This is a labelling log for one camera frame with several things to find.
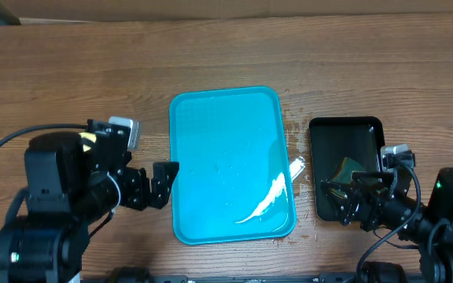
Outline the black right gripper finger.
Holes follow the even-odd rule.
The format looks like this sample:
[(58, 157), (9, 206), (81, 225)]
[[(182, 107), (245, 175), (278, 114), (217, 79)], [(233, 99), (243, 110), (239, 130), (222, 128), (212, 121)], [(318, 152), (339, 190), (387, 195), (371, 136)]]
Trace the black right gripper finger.
[(338, 221), (347, 226), (359, 221), (361, 192), (359, 184), (321, 181), (322, 204), (319, 217), (325, 221)]
[(390, 188), (394, 181), (394, 174), (378, 171), (353, 171), (352, 181), (363, 186)]

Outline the yellow-green plastic plate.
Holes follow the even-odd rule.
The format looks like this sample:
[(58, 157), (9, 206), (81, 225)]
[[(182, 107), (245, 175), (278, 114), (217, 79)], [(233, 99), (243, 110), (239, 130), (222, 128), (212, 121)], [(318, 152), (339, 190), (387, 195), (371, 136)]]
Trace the yellow-green plastic plate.
[(89, 133), (89, 132), (81, 132), (81, 133), (79, 133), (79, 136), (81, 137), (80, 142), (81, 142), (83, 151), (85, 153), (89, 152), (90, 150), (92, 150), (94, 148), (95, 143), (97, 141), (96, 134)]

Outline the teal plastic tray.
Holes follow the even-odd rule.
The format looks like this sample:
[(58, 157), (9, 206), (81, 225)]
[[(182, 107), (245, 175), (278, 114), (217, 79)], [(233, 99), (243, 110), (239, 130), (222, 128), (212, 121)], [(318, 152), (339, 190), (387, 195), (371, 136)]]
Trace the teal plastic tray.
[(176, 96), (169, 107), (175, 236), (189, 245), (284, 237), (296, 225), (282, 110), (268, 86)]

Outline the yellow-green sponge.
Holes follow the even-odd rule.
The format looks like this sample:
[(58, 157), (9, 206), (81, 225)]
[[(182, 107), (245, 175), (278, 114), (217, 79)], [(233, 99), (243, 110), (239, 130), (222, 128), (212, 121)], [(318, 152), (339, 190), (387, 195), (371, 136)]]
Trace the yellow-green sponge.
[(350, 157), (345, 157), (339, 165), (336, 172), (330, 178), (330, 182), (335, 182), (345, 185), (354, 185), (352, 173), (355, 171), (364, 171), (364, 166)]

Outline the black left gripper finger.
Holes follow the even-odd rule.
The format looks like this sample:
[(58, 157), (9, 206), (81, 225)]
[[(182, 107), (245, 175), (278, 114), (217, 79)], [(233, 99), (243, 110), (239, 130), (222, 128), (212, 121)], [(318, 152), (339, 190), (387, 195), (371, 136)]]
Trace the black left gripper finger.
[(171, 195), (171, 184), (168, 180), (151, 179), (149, 202), (151, 208), (161, 209), (167, 205)]
[(153, 193), (170, 193), (179, 172), (179, 162), (158, 162), (153, 164), (151, 179)]

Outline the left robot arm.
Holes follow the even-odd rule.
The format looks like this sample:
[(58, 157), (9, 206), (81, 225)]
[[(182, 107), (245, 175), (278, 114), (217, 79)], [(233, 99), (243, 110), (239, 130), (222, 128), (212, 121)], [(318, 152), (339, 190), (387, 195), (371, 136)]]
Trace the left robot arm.
[(123, 130), (113, 134), (55, 132), (33, 138), (24, 154), (28, 185), (0, 230), (0, 282), (70, 282), (79, 278), (92, 223), (118, 207), (161, 209), (179, 163), (128, 167)]

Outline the black water tray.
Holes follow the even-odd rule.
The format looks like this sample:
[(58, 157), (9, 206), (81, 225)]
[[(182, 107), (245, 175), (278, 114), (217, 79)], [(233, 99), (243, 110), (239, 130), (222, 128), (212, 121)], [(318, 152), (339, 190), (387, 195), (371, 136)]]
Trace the black water tray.
[(363, 171), (380, 171), (380, 150), (385, 145), (381, 121), (373, 116), (320, 117), (309, 123), (312, 174), (317, 216), (327, 222), (338, 220), (321, 182), (331, 179), (344, 158)]

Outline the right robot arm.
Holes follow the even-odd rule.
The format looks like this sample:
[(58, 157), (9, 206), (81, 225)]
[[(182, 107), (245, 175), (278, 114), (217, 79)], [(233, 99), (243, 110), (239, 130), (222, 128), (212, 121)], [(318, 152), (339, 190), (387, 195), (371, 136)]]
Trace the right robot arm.
[(397, 236), (407, 249), (419, 252), (424, 281), (453, 282), (453, 167), (440, 170), (428, 204), (422, 203), (420, 182), (407, 166), (390, 172), (353, 171), (348, 183), (325, 180), (320, 187), (342, 225), (357, 221), (366, 232), (388, 230), (363, 253), (352, 281), (406, 282), (401, 266), (368, 259)]

